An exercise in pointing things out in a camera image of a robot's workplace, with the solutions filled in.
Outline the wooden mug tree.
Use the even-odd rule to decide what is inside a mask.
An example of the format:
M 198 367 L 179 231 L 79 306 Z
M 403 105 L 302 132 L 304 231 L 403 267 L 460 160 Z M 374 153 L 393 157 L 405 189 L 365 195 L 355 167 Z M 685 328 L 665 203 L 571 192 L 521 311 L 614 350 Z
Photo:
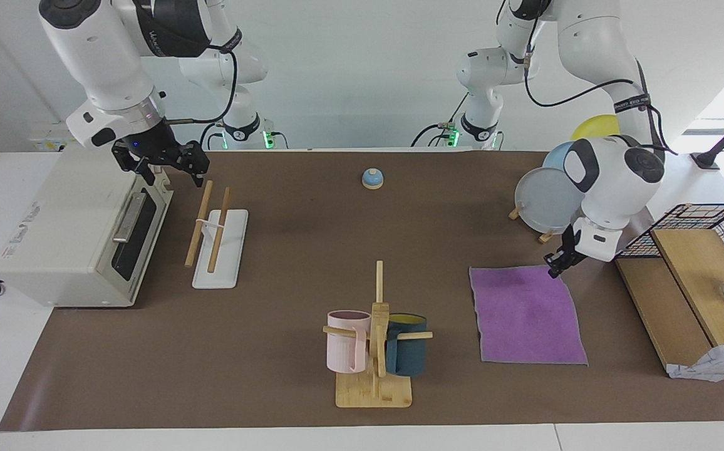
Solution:
M 336 373 L 334 404 L 338 408 L 408 408 L 413 403 L 411 378 L 388 374 L 385 368 L 385 342 L 390 305 L 384 300 L 384 263 L 376 263 L 375 301 L 371 305 L 370 333 L 368 333 L 368 364 L 363 372 Z M 347 330 L 323 327 L 330 333 L 350 336 Z

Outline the purple and grey towel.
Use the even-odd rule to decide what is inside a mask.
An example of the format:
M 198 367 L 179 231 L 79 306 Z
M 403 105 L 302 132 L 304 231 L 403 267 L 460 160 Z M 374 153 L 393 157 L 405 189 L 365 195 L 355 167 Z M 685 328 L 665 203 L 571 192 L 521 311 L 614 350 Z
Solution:
M 543 266 L 468 270 L 480 359 L 506 365 L 588 365 L 569 289 Z

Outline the cream toaster oven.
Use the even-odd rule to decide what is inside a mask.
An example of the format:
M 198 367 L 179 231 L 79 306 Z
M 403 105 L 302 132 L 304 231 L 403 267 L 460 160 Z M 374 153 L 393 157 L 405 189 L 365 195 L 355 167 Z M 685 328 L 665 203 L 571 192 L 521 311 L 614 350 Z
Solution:
M 66 148 L 0 253 L 0 279 L 39 304 L 134 305 L 172 199 L 163 168 L 153 184 L 112 155 Z

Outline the light blue plate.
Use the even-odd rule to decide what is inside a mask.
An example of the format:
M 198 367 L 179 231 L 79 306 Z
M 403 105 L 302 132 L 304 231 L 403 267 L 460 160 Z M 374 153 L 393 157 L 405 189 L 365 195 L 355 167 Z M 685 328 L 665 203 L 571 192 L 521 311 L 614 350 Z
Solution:
M 543 168 L 553 168 L 555 170 L 564 172 L 564 162 L 566 159 L 566 154 L 568 154 L 568 151 L 573 144 L 574 141 L 566 141 L 554 147 L 550 152 L 548 152 L 548 154 L 546 154 L 546 157 L 542 164 Z

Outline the brown table mat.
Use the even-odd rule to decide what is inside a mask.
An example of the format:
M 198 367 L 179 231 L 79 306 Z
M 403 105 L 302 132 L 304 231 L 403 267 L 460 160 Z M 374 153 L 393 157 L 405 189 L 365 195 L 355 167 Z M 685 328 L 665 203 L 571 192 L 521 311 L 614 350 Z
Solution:
M 184 259 L 202 198 L 174 195 L 131 309 L 55 310 L 1 431 L 114 428 L 722 422 L 724 381 L 666 376 L 613 264 L 563 274 L 588 365 L 480 359 L 468 270 L 543 265 L 508 220 L 542 152 L 216 152 L 218 205 L 249 222 L 234 289 L 193 289 Z M 384 185 L 361 183 L 378 168 Z M 408 408 L 342 409 L 326 368 L 328 311 L 384 299 L 425 315 L 426 372 Z

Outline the white towel rack wooden bars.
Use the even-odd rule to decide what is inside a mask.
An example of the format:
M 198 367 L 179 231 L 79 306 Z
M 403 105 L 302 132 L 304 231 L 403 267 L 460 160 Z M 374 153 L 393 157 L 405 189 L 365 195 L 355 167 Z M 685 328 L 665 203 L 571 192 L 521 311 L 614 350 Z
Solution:
M 194 220 L 194 231 L 185 257 L 185 267 L 194 268 L 194 289 L 233 289 L 239 278 L 249 211 L 230 209 L 226 188 L 219 209 L 209 209 L 213 182 L 205 183 Z

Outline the yellow plate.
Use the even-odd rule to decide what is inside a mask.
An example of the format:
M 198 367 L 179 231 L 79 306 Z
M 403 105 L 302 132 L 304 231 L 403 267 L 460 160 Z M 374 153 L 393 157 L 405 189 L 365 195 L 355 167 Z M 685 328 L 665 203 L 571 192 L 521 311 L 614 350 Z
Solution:
M 617 115 L 595 115 L 582 121 L 582 123 L 574 129 L 570 141 L 591 137 L 608 137 L 619 134 L 621 134 L 621 129 Z

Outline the dark teal mug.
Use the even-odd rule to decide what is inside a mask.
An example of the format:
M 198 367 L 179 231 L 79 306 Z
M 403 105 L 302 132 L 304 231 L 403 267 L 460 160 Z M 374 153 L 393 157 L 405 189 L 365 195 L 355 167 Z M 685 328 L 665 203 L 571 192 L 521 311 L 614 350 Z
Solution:
M 385 342 L 385 368 L 388 374 L 415 377 L 425 371 L 426 339 L 399 340 L 402 333 L 428 331 L 428 320 L 418 314 L 390 314 Z

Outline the white power strip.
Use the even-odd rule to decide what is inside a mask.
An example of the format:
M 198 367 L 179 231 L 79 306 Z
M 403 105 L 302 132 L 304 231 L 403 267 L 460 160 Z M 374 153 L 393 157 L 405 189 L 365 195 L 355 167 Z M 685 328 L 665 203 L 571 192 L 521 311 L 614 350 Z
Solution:
M 29 142 L 37 152 L 63 152 L 71 145 L 78 145 L 78 140 L 64 123 L 31 123 Z

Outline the wooden plate rack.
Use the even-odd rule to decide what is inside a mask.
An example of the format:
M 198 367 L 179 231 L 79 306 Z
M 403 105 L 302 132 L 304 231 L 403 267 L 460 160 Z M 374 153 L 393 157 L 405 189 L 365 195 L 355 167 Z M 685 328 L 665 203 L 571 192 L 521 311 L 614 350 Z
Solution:
M 520 206 L 516 205 L 515 208 L 508 215 L 508 218 L 510 218 L 510 220 L 519 219 L 520 218 Z M 553 236 L 554 236 L 554 231 L 553 231 L 553 229 L 550 229 L 546 233 L 540 234 L 539 237 L 537 238 L 537 242 L 539 242 L 540 244 L 548 243 L 549 240 L 551 240 Z

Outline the pink mug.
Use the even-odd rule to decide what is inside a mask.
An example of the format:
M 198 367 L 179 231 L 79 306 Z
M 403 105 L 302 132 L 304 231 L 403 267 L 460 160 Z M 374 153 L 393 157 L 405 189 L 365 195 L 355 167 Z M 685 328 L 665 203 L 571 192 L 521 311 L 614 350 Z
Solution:
M 350 331 L 350 336 L 327 335 L 326 365 L 336 373 L 363 372 L 368 364 L 368 333 L 371 314 L 356 310 L 335 310 L 328 313 L 327 325 Z

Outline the grey plate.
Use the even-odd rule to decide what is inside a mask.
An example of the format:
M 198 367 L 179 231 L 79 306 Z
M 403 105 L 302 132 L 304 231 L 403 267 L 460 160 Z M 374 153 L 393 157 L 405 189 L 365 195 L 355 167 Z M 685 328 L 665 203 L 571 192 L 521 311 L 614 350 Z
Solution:
M 540 167 L 520 178 L 515 189 L 519 217 L 540 234 L 562 234 L 579 210 L 584 194 L 565 171 Z

